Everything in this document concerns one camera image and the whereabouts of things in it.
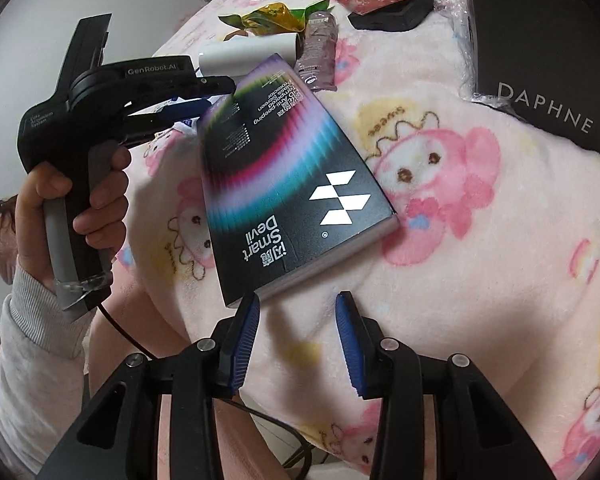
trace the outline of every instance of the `white roller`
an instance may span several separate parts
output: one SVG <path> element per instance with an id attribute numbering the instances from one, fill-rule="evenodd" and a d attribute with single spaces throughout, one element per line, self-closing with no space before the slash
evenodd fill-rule
<path id="1" fill-rule="evenodd" d="M 300 51 L 300 38 L 295 32 L 273 36 L 234 36 L 229 41 L 203 45 L 198 53 L 202 75 L 247 75 L 267 57 L 280 54 L 291 67 Z"/>

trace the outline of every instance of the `sweater cuff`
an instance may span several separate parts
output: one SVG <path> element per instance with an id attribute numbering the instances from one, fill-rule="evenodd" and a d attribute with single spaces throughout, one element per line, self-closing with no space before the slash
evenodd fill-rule
<path id="1" fill-rule="evenodd" d="M 73 323 L 63 314 L 58 298 L 16 264 L 9 304 L 11 319 L 22 333 L 43 350 L 74 359 L 95 314 L 92 310 Z"/>

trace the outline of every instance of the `gray sleeve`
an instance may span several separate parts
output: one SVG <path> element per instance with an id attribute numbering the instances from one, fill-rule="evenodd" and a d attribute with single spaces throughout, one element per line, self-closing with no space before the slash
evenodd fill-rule
<path id="1" fill-rule="evenodd" d="M 29 480 L 80 413 L 89 314 L 68 324 L 55 295 L 16 267 L 0 317 L 0 458 Z"/>

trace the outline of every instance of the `fleece blanket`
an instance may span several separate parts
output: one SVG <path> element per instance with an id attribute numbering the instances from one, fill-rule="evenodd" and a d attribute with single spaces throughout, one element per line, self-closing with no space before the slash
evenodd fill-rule
<path id="1" fill-rule="evenodd" d="M 317 0 L 213 0 L 157 54 L 196 65 L 201 44 L 232 31 L 219 15 L 278 1 Z M 419 354 L 468 355 L 559 480 L 577 478 L 600 448 L 600 156 L 459 98 L 464 60 L 441 13 L 402 33 L 355 30 L 339 4 L 333 13 L 338 91 L 317 95 L 401 228 L 264 302 L 244 391 L 369 472 L 379 401 L 350 386 L 333 314 L 336 294 L 351 290 L 363 315 Z M 118 259 L 196 341 L 232 312 L 206 227 L 195 125 L 132 153 Z"/>

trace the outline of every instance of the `gray grip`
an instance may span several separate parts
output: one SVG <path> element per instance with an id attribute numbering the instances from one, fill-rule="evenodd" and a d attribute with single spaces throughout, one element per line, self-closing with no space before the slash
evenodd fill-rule
<path id="1" fill-rule="evenodd" d="M 107 140 L 90 148 L 87 155 L 90 190 L 93 190 L 111 171 L 111 157 L 117 148 L 118 143 L 115 140 Z M 68 173 L 69 178 L 72 177 L 70 171 L 65 170 L 64 173 Z M 69 231 L 73 228 L 72 222 L 68 219 L 65 198 L 45 200 L 43 209 L 49 256 L 56 277 L 56 296 L 67 317 L 75 320 L 89 311 L 84 301 L 88 290 L 81 284 L 90 276 L 78 276 L 76 256 Z M 102 265 L 102 273 L 110 274 L 113 255 L 109 250 L 99 250 L 98 256 Z M 110 278 L 102 279 L 100 282 L 96 279 L 93 283 L 96 283 L 94 288 L 97 290 L 97 288 L 110 285 Z"/>

